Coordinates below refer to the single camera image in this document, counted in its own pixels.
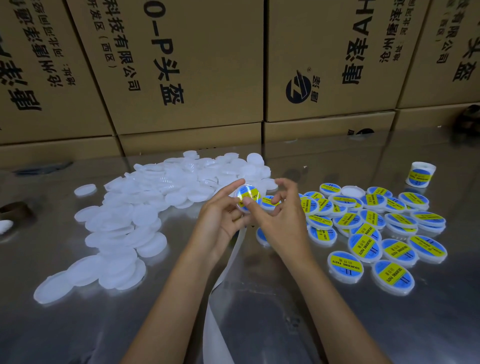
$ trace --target metal table surface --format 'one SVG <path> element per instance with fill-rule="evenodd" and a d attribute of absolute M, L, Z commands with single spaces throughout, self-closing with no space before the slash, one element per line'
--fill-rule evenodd
<path fill-rule="evenodd" d="M 201 150 L 202 157 L 237 151 L 241 157 L 260 146 Z M 480 153 L 475 140 L 453 143 L 448 132 L 428 129 L 272 143 L 262 150 L 272 177 L 289 177 L 300 192 L 322 182 L 382 186 L 395 195 L 416 160 L 437 166 L 421 191 L 430 211 L 447 219 L 438 240 L 448 258 L 440 265 L 418 262 L 410 272 L 416 286 L 407 297 L 375 285 L 369 268 L 358 284 L 334 285 L 394 363 L 478 363 L 480 358 Z M 57 303 L 33 300 L 37 285 L 75 260 L 95 253 L 84 245 L 88 231 L 74 213 L 100 204 L 103 192 L 78 199 L 75 187 L 101 186 L 134 163 L 160 162 L 178 155 L 109 158 L 75 162 L 45 176 L 0 174 L 0 205 L 24 200 L 35 221 L 0 240 L 0 363 L 117 363 L 136 334 L 195 223 L 200 204 L 160 213 L 169 250 L 146 259 L 147 275 L 135 290 L 118 294 L 97 283 L 75 288 Z M 278 255 L 260 246 L 255 226 L 210 304 L 236 364 L 319 363 L 324 354 L 300 291 Z M 323 269 L 333 250 L 314 243 Z M 202 362 L 202 327 L 208 294 L 228 260 L 231 246 L 214 269 L 193 329 L 186 363 Z"/>

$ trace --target hand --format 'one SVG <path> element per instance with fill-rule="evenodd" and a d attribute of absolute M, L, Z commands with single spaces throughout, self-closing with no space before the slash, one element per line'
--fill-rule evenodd
<path fill-rule="evenodd" d="M 289 263 L 313 259 L 297 184 L 286 178 L 278 178 L 275 183 L 283 185 L 286 190 L 277 192 L 272 198 L 272 204 L 282 202 L 275 207 L 272 215 L 267 214 L 251 198 L 244 197 L 243 204 L 257 220 L 267 241 L 287 266 Z"/>
<path fill-rule="evenodd" d="M 240 179 L 222 188 L 202 206 L 198 215 L 188 245 L 199 250 L 210 268 L 219 261 L 233 235 L 250 223 L 251 216 L 244 216 L 237 208 L 240 199 L 229 196 L 243 184 L 245 180 Z"/>

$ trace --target forearm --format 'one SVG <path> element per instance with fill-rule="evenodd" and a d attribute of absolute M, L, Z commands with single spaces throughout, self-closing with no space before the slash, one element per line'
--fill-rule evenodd
<path fill-rule="evenodd" d="M 288 264 L 312 315 L 330 364 L 391 363 L 313 260 Z"/>
<path fill-rule="evenodd" d="M 183 362 L 212 267 L 187 245 L 121 364 Z"/>

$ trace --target brown object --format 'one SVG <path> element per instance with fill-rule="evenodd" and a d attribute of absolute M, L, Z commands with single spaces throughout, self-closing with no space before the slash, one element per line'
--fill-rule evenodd
<path fill-rule="evenodd" d="M 471 104 L 433 106 L 429 108 L 398 109 L 394 129 L 452 126 L 455 119 Z"/>
<path fill-rule="evenodd" d="M 271 1 L 266 121 L 394 109 L 428 3 Z"/>
<path fill-rule="evenodd" d="M 121 156 L 112 136 L 0 146 L 0 168 Z"/>
<path fill-rule="evenodd" d="M 353 135 L 388 131 L 392 126 L 395 113 L 393 111 L 369 114 L 334 116 L 298 121 L 282 121 L 264 123 L 265 143 L 294 139 L 316 138 L 332 135 Z"/>
<path fill-rule="evenodd" d="M 62 1 L 2 1 L 0 24 L 0 144 L 113 135 Z"/>
<path fill-rule="evenodd" d="M 118 134 L 262 120 L 263 1 L 67 3 Z"/>
<path fill-rule="evenodd" d="M 127 156 L 188 149 L 242 146 L 262 142 L 262 123 L 120 135 Z"/>
<path fill-rule="evenodd" d="M 33 215 L 32 210 L 23 202 L 12 202 L 0 207 L 0 220 L 11 220 L 14 223 L 23 221 Z"/>
<path fill-rule="evenodd" d="M 480 100 L 480 1 L 433 0 L 399 108 Z"/>

